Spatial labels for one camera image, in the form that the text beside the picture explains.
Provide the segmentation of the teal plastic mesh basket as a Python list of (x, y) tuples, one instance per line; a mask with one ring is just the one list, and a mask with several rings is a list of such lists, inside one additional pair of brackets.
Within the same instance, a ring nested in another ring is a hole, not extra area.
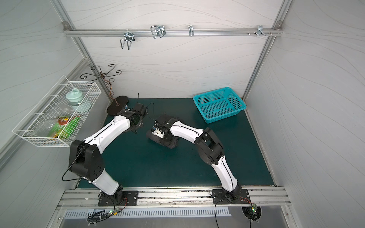
[(229, 87), (196, 95), (193, 101), (207, 124), (235, 116), (247, 108)]

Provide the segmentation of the ornate metal hook stand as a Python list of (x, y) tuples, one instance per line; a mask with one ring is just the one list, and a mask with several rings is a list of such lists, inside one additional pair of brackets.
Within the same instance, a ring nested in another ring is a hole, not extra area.
[(107, 92), (108, 92), (108, 96), (110, 99), (114, 99), (114, 92), (113, 90), (113, 86), (112, 83), (114, 82), (114, 77), (115, 76), (119, 76), (123, 73), (122, 70), (116, 70), (115, 72), (113, 72), (116, 68), (115, 64), (109, 64), (107, 66), (107, 68), (109, 69), (107, 72), (103, 72), (103, 70), (101, 69), (100, 66), (95, 65), (95, 66), (91, 66), (90, 70), (94, 72), (94, 74), (90, 74), (90, 73), (84, 73), (82, 74), (79, 78), (82, 80), (85, 80), (88, 78), (88, 76), (94, 76), (95, 79), (90, 80), (90, 82), (93, 81), (97, 81), (97, 80), (102, 80), (103, 83), (105, 84), (105, 87), (107, 88)]

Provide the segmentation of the dark grey long pants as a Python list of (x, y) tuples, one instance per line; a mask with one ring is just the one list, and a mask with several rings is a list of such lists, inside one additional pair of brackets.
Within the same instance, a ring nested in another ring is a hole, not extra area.
[(165, 146), (169, 149), (173, 149), (177, 146), (177, 144), (178, 144), (178, 137), (177, 136), (173, 136), (171, 133), (163, 131), (164, 132), (164, 137), (159, 138), (159, 137), (152, 134), (152, 132), (154, 130), (155, 129), (153, 128), (150, 131), (148, 131), (146, 133), (146, 137), (149, 138), (150, 140), (152, 140), (153, 142), (156, 142), (159, 145)]

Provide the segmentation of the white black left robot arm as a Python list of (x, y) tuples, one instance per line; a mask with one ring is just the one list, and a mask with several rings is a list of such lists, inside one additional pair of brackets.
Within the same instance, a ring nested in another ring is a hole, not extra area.
[(123, 187), (107, 173), (102, 153), (121, 134), (136, 132), (145, 115), (145, 105), (136, 103), (134, 108), (118, 112), (95, 134), (71, 143), (68, 170), (91, 182), (101, 191), (103, 198), (115, 205), (124, 200)]

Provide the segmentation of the pale green lidded jar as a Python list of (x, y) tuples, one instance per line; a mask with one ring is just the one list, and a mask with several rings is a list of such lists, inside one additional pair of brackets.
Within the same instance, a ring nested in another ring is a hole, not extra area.
[(90, 109), (90, 102), (85, 99), (82, 91), (73, 88), (66, 94), (66, 99), (69, 101), (71, 107), (77, 112), (86, 112)]

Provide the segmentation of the aluminium top rail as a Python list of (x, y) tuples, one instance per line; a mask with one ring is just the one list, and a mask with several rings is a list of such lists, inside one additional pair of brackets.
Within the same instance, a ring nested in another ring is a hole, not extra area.
[[(195, 28), (194, 37), (245, 37), (249, 36), (247, 32), (254, 32), (257, 28)], [(126, 31), (129, 31), (138, 37), (152, 37), (149, 28), (137, 29), (72, 29), (65, 30), (67, 37), (123, 37)], [(165, 37), (189, 37), (188, 28), (166, 28)], [(271, 36), (281, 36), (284, 33), (282, 29), (264, 28), (264, 31), (270, 31)]]

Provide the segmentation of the small metal hook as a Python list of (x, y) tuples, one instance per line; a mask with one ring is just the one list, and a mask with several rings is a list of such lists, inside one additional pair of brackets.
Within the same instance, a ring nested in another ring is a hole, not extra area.
[(193, 25), (188, 26), (188, 32), (189, 32), (189, 37), (194, 36), (194, 27), (193, 27)]

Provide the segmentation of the white vent strip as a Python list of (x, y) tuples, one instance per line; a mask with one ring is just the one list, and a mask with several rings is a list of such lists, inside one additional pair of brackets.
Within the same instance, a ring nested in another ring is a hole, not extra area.
[[(103, 209), (67, 210), (64, 219), (86, 219)], [(231, 216), (228, 207), (191, 207), (191, 208), (127, 208), (115, 216), (116, 218), (204, 218)]]

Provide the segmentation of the double metal hook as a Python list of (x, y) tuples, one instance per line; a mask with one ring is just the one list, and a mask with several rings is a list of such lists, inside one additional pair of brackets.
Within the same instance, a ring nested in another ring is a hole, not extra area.
[(120, 39), (121, 49), (127, 48), (130, 50), (132, 43), (135, 41), (135, 35), (128, 30), (124, 33), (124, 37)]

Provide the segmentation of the dark oval stand base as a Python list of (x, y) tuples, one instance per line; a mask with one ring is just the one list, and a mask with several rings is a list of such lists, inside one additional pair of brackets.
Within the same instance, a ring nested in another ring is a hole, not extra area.
[(129, 98), (127, 96), (119, 96), (113, 99), (111, 105), (107, 108), (106, 112), (108, 115), (114, 116), (128, 104)]

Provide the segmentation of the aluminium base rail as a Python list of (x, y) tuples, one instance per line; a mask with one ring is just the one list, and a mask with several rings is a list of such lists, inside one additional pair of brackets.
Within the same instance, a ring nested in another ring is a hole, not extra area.
[[(215, 187), (140, 187), (124, 188), (124, 191), (138, 191), (136, 206), (157, 207), (209, 207), (213, 205)], [(259, 206), (290, 206), (291, 201), (284, 187), (244, 186), (242, 197)], [(98, 189), (75, 189), (64, 191), (57, 209), (96, 209)]]

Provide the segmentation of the curved metal hook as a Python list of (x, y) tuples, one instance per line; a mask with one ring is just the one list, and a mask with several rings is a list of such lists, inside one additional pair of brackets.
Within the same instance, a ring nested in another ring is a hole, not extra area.
[(166, 30), (163, 25), (153, 25), (150, 27), (153, 39), (155, 40), (157, 37), (162, 38), (166, 35)]

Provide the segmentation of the green snack packet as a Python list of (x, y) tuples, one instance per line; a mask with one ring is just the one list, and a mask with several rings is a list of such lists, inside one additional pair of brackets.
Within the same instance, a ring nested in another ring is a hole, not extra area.
[(52, 126), (48, 133), (48, 137), (68, 139), (77, 129), (80, 117), (62, 116)]

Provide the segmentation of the metal bracket hook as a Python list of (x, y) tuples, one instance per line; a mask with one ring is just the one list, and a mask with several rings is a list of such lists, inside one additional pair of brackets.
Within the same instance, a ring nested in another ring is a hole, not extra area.
[(270, 31), (264, 31), (264, 28), (259, 25), (254, 32), (247, 32), (249, 36), (256, 36), (256, 37), (267, 37), (271, 36), (272, 33)]

